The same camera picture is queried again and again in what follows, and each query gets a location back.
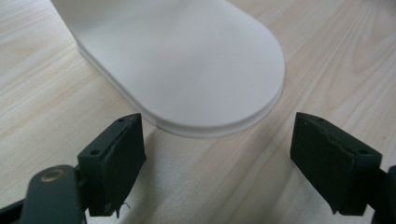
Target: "rounded white base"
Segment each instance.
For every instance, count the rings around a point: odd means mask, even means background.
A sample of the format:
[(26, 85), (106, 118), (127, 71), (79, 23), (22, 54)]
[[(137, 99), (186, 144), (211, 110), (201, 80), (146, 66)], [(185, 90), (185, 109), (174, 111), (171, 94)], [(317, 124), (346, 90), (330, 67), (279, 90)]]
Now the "rounded white base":
[(146, 119), (170, 133), (240, 132), (262, 119), (281, 93), (279, 44), (227, 1), (52, 3), (81, 53)]

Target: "wooden table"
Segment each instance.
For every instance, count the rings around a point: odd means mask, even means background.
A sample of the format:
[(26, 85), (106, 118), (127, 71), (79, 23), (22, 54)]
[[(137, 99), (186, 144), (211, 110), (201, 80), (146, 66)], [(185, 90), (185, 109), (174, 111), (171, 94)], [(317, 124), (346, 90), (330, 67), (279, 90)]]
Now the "wooden table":
[[(278, 38), (282, 95), (258, 124), (189, 139), (144, 120), (144, 164), (120, 219), (90, 223), (370, 223), (334, 216), (290, 160), (297, 111), (323, 117), (396, 164), (396, 2), (233, 0)], [(49, 0), (0, 3), (0, 207), (29, 179), (136, 113), (79, 53)]]

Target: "small hole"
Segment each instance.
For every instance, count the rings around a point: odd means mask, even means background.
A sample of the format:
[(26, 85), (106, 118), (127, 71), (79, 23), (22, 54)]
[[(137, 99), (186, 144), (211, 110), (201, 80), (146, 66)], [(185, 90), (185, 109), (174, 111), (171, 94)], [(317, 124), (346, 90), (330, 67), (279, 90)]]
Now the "small hole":
[(41, 181), (51, 182), (53, 180), (60, 178), (63, 174), (64, 174), (63, 169), (50, 170), (41, 176)]
[(367, 154), (369, 154), (369, 152), (368, 152), (368, 151), (366, 151), (366, 150), (359, 150), (359, 153), (360, 153), (360, 154), (364, 154), (364, 155), (367, 155)]
[(93, 151), (91, 151), (91, 155), (93, 155), (93, 156), (95, 156), (95, 155), (97, 155), (97, 154), (99, 154), (99, 150), (93, 150)]

